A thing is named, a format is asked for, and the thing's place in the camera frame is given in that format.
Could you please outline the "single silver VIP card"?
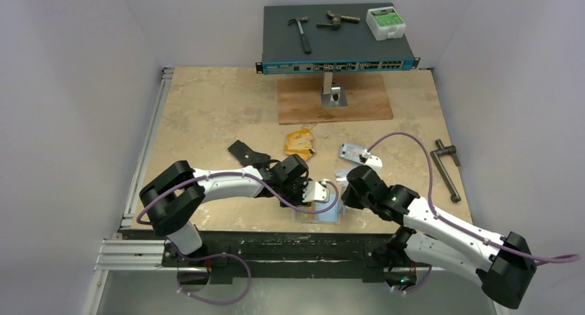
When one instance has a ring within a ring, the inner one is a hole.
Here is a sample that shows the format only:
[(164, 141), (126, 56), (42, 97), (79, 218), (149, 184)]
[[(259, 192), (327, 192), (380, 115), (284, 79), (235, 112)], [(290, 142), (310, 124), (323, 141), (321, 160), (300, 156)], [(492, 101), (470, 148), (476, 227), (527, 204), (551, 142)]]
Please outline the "single silver VIP card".
[(337, 182), (346, 182), (347, 181), (347, 175), (348, 173), (351, 171), (351, 169), (345, 169), (345, 170), (337, 170), (334, 172), (335, 178)]

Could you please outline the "single gold credit card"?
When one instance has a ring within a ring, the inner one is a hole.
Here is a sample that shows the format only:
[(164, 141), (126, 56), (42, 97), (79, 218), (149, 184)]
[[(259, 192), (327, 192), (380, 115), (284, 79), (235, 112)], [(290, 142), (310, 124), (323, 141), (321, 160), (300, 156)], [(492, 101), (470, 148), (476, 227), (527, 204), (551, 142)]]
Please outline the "single gold credit card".
[(299, 207), (303, 212), (295, 212), (295, 220), (300, 222), (315, 222), (316, 215), (313, 211), (316, 210), (315, 203), (311, 203), (308, 206)]

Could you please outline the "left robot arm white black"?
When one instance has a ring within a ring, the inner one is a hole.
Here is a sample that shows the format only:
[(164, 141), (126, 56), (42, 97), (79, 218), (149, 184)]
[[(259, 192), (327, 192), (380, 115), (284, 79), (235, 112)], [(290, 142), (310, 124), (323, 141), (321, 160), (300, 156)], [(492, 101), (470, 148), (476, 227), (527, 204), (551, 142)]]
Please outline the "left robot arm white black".
[(283, 161), (254, 161), (238, 170), (201, 170), (177, 161), (139, 193), (143, 213), (157, 236), (165, 236), (189, 266), (202, 263), (206, 248), (190, 217), (202, 203), (236, 197), (276, 197), (281, 205), (307, 206), (327, 201), (328, 190), (308, 177), (298, 155)]

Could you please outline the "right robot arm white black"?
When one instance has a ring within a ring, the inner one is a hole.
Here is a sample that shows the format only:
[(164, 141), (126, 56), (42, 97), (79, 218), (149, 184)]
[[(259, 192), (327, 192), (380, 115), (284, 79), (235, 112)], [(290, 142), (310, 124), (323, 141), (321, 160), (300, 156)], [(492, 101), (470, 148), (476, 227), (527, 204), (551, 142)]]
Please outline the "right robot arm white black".
[(412, 261), (450, 270), (501, 306), (519, 308), (537, 270), (523, 236), (502, 236), (467, 223), (412, 189), (386, 185), (366, 165), (353, 168), (347, 181), (341, 197), (345, 205), (399, 224), (387, 244), (391, 264)]

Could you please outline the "wooden board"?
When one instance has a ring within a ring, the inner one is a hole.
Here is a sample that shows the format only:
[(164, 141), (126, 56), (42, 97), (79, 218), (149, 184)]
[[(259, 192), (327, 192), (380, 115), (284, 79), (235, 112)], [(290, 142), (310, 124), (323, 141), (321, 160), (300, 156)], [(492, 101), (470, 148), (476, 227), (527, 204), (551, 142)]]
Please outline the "wooden board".
[(280, 79), (277, 101), (280, 125), (393, 118), (380, 74)]

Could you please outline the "hammer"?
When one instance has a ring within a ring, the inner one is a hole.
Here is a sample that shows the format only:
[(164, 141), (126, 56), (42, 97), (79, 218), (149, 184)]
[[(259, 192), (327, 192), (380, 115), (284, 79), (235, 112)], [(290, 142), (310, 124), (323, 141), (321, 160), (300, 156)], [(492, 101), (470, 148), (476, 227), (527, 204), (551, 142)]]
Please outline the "hammer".
[(296, 24), (299, 30), (299, 38), (301, 41), (301, 47), (304, 54), (310, 54), (312, 52), (310, 42), (306, 33), (304, 32), (303, 24), (308, 22), (308, 17), (295, 17), (288, 21), (288, 25)]

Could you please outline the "white green box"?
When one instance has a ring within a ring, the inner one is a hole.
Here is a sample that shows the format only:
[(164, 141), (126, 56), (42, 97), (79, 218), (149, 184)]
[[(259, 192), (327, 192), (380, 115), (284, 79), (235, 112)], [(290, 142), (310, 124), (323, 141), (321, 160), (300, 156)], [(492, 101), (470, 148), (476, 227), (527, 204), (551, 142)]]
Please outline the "white green box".
[(406, 24), (394, 6), (368, 9), (366, 23), (376, 41), (399, 39), (406, 32)]

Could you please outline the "metal clamp tool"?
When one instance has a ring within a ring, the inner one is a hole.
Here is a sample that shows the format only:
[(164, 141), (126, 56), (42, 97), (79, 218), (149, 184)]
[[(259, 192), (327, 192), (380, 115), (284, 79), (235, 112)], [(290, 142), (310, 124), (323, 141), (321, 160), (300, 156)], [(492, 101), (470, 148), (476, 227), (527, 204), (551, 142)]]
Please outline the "metal clamp tool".
[(329, 23), (317, 23), (317, 28), (331, 28), (333, 30), (339, 29), (342, 23), (354, 23), (358, 24), (361, 21), (360, 17), (348, 16), (328, 10), (326, 12), (327, 18), (330, 20)]

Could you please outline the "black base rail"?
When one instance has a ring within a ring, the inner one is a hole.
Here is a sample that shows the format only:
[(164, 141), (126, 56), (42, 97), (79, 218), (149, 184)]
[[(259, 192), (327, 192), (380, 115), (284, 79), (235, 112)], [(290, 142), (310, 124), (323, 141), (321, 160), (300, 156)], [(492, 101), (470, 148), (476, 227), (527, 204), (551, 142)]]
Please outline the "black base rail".
[(122, 230), (123, 241), (162, 246), (155, 266), (178, 270), (180, 281), (231, 284), (236, 278), (358, 279), (411, 287), (428, 270), (410, 260), (392, 234), (202, 231), (204, 246), (182, 256), (150, 230)]

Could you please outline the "metal stand post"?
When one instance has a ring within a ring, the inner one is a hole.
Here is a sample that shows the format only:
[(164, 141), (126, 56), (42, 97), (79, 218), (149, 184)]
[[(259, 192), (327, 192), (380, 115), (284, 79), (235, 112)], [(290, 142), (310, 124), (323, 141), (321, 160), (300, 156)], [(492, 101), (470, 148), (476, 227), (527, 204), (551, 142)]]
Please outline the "metal stand post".
[(324, 73), (320, 98), (324, 108), (343, 108), (348, 105), (346, 90), (333, 82), (332, 72)]

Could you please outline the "blue network switch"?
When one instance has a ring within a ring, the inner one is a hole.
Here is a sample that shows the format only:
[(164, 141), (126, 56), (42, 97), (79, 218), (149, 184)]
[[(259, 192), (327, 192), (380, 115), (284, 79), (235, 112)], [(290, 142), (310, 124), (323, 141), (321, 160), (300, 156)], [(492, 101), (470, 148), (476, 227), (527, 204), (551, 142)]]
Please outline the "blue network switch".
[[(266, 6), (264, 8), (263, 49), (255, 64), (258, 74), (308, 74), (323, 72), (402, 71), (418, 67), (408, 39), (376, 41), (366, 23), (371, 8), (391, 3), (345, 3)], [(329, 23), (326, 12), (360, 17), (358, 24), (342, 23), (339, 29), (317, 28)], [(312, 52), (304, 54), (295, 17), (308, 17), (303, 24)]]

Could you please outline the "aluminium frame rail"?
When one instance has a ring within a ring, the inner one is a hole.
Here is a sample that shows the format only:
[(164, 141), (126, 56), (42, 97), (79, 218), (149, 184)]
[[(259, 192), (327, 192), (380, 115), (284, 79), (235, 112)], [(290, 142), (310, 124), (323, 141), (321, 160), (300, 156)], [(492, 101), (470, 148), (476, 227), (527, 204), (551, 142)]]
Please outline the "aluminium frame rail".
[(155, 97), (155, 106), (148, 122), (145, 140), (137, 159), (135, 172), (132, 175), (121, 223), (119, 229), (111, 237), (105, 238), (101, 242), (88, 296), (81, 311), (82, 314), (98, 313), (110, 273), (156, 272), (163, 269), (161, 266), (163, 241), (151, 236), (150, 231), (146, 232), (147, 236), (140, 239), (135, 239), (133, 234), (145, 231), (134, 226), (135, 217), (139, 212), (139, 191), (143, 185), (148, 163), (150, 162), (152, 148), (155, 144), (157, 130), (174, 73), (175, 69), (173, 67), (164, 67), (161, 71), (161, 82)]

